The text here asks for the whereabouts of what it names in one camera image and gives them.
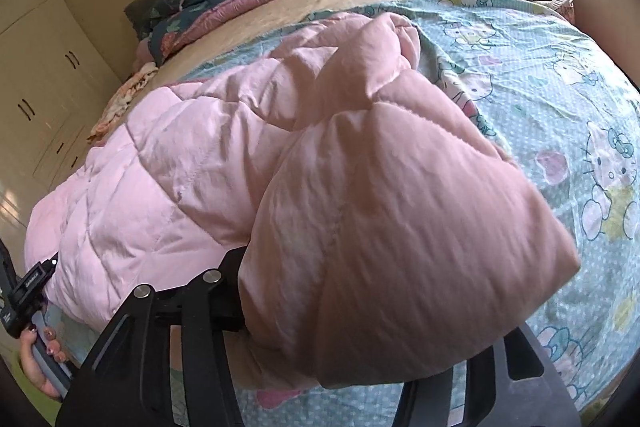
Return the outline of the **left hand painted nails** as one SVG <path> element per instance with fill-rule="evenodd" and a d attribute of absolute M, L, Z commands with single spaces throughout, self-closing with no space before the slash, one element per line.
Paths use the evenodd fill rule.
<path fill-rule="evenodd" d="M 56 363 L 68 361 L 55 329 L 46 326 L 43 337 L 35 325 L 30 325 L 20 336 L 20 364 L 27 380 L 47 397 L 60 401 L 62 395 L 49 377 L 43 372 L 42 361 L 54 360 Z"/>

